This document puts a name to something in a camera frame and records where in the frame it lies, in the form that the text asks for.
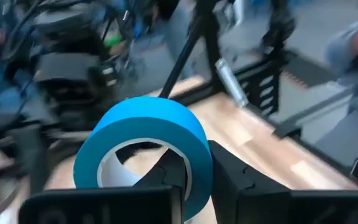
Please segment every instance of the blue tape roll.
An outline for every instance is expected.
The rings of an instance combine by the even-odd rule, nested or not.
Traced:
[[[183,105],[141,96],[112,107],[82,145],[74,163],[77,188],[134,185],[140,177],[126,170],[115,152],[128,144],[150,141],[184,158],[188,172],[185,219],[196,215],[211,195],[213,163],[204,130]]]

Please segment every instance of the black metal rod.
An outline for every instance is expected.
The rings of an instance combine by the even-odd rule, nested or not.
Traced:
[[[180,73],[183,70],[183,67],[185,66],[191,54],[191,51],[193,51],[193,48],[196,45],[198,39],[201,37],[201,35],[204,32],[204,28],[203,28],[203,26],[205,25],[204,21],[205,20],[202,17],[195,20],[195,24],[191,29],[187,42],[183,47],[183,50],[180,52],[179,58],[175,63],[175,65],[173,66],[171,74],[169,74],[169,77],[165,82],[164,87],[162,88],[162,91],[158,97],[168,98],[169,94],[173,89],[173,86],[176,84],[180,76]]]

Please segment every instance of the wooden table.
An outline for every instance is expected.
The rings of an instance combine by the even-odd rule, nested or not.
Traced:
[[[189,78],[176,84],[173,92],[179,93],[202,82],[199,77]],[[226,95],[214,95],[191,105],[190,109],[200,120],[208,139],[220,143],[244,162],[291,189],[358,189],[356,184],[297,143],[273,136],[271,125],[249,111],[236,108]],[[163,153],[161,149],[141,152],[129,159],[125,166],[144,175]],[[74,160],[71,157],[55,169],[48,189],[75,188]],[[17,209],[27,197],[27,189],[27,180],[23,180],[19,196],[0,215],[0,224],[17,223],[11,220],[16,220]],[[216,223],[211,200],[192,223]]]

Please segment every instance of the silver metal cylinder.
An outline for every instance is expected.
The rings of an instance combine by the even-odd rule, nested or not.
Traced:
[[[234,102],[240,108],[248,104],[248,99],[244,91],[242,90],[240,83],[237,81],[236,77],[233,74],[233,71],[230,69],[229,64],[226,60],[220,58],[215,63],[216,70],[218,75],[223,82],[224,87],[227,92],[233,97]]]

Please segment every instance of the person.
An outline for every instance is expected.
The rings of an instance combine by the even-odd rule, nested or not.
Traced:
[[[340,84],[358,87],[358,21],[331,39],[326,60],[339,74]],[[349,107],[348,114],[316,146],[351,170],[358,158],[358,95],[353,97]]]

